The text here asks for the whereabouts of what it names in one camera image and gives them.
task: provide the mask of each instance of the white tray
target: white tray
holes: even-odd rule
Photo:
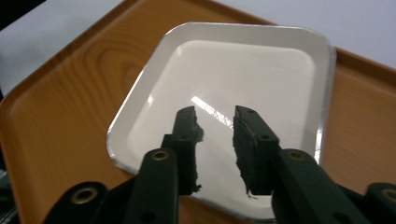
[[[204,141],[196,146],[195,198],[237,216],[273,218],[271,198],[250,197],[236,166],[236,105],[256,110],[280,139],[319,160],[335,50],[295,27],[193,22],[164,36],[107,135],[110,157],[137,173],[146,152],[171,133],[176,112],[195,105]]]

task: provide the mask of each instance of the wooden tray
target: wooden tray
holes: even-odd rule
[[[131,177],[106,152],[106,131],[162,36],[187,21],[270,24],[211,1],[124,1],[26,78],[0,104],[0,141],[23,223],[41,223],[83,181]],[[396,71],[337,50],[322,165],[364,192],[396,183]],[[180,223],[247,223],[188,198]]]

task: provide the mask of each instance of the metal screw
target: metal screw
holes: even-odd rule
[[[72,203],[76,203],[76,204],[84,204],[93,200],[97,195],[98,195],[98,190],[96,188],[86,187],[76,191],[73,194],[71,201]]]
[[[305,160],[305,155],[299,151],[289,151],[288,156],[295,161]]]
[[[164,161],[166,159],[168,159],[169,154],[165,151],[158,151],[154,154],[152,154],[152,159],[154,159],[155,161]]]
[[[396,203],[396,189],[383,189],[381,192],[388,200]]]

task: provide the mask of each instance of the bolt hole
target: bolt hole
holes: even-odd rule
[[[390,201],[396,203],[396,189],[383,189],[382,194]]]
[[[169,157],[169,154],[165,151],[158,151],[152,155],[152,159],[155,161],[164,161]]]
[[[96,188],[88,187],[80,189],[73,194],[71,201],[76,204],[88,203],[93,200],[97,194],[98,190]]]
[[[305,159],[305,155],[299,151],[290,151],[288,155],[295,161],[303,161]]]
[[[334,213],[332,214],[332,216],[339,222],[339,223],[343,223],[343,224],[351,224],[352,220],[350,220],[350,218],[342,213]]]
[[[145,212],[141,217],[140,220],[143,223],[151,223],[153,221],[155,221],[155,219],[157,218],[157,216],[155,216],[154,213],[152,212]]]

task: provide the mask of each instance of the plastic tray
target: plastic tray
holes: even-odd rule
[[[136,174],[146,152],[171,133],[176,112],[194,105],[204,141],[196,147],[193,196],[238,216],[274,217],[270,197],[251,197],[235,164],[233,113],[255,109],[280,138],[318,158],[335,51],[296,27],[185,23],[155,49],[107,135],[114,162]]]
[[[166,32],[188,21],[271,24],[213,1],[167,3],[122,1],[1,102],[1,150],[21,223],[43,223],[77,183],[112,189],[132,176],[108,157],[106,133]],[[395,69],[337,49],[320,155],[337,184],[364,193],[373,182],[396,183],[395,96]],[[180,197],[179,223],[249,222]]]

